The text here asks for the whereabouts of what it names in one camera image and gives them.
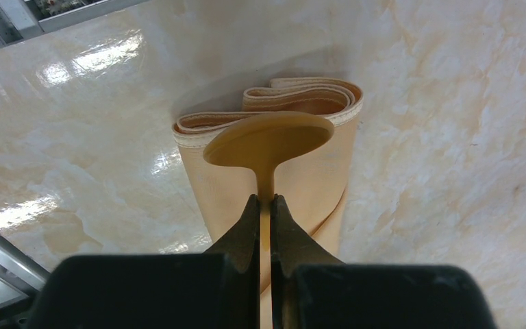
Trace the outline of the peach cloth napkin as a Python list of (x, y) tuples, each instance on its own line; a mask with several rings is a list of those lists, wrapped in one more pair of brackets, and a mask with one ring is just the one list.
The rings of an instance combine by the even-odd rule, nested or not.
[(275, 192), (286, 198), (298, 225), (337, 254), (362, 102), (360, 87), (344, 80), (284, 77), (272, 79), (267, 87), (246, 89), (239, 110), (178, 118), (173, 136), (211, 239), (219, 240), (237, 222), (256, 187), (250, 170), (208, 164), (203, 159), (206, 145), (226, 128), (257, 114), (306, 112), (331, 121), (334, 135), (319, 149), (279, 165)]

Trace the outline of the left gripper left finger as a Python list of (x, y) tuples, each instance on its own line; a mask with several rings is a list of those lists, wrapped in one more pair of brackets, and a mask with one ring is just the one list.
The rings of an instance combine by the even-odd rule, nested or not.
[(260, 203), (200, 254), (85, 255), (50, 275), (28, 328), (258, 328)]

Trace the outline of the orange plastic spoon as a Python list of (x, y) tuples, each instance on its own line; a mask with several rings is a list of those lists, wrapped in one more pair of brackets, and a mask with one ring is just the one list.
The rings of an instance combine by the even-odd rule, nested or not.
[(255, 194), (261, 209), (260, 291), (271, 283), (271, 204), (276, 193), (288, 197), (310, 196), (317, 183), (306, 169), (308, 154), (314, 153), (334, 135), (333, 124), (322, 117), (302, 112), (259, 114), (243, 119), (207, 144), (203, 157), (215, 169), (224, 192), (200, 197), (199, 207), (213, 239), (231, 227), (231, 218), (242, 212), (241, 202)]

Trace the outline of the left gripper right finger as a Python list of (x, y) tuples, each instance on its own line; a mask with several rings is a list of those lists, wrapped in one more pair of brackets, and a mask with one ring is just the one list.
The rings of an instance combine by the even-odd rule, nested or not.
[(346, 264), (271, 206), (274, 328), (494, 328), (473, 277), (452, 265)]

